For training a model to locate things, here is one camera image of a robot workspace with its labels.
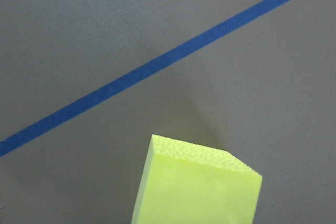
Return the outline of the yellow foam block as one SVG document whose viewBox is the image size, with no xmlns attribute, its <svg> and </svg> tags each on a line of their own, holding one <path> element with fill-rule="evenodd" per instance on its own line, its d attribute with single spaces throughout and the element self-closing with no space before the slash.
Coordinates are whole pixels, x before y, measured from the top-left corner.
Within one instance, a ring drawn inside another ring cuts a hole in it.
<svg viewBox="0 0 336 224">
<path fill-rule="evenodd" d="M 252 223 L 261 184 L 227 151 L 152 135 L 132 223 Z"/>
</svg>

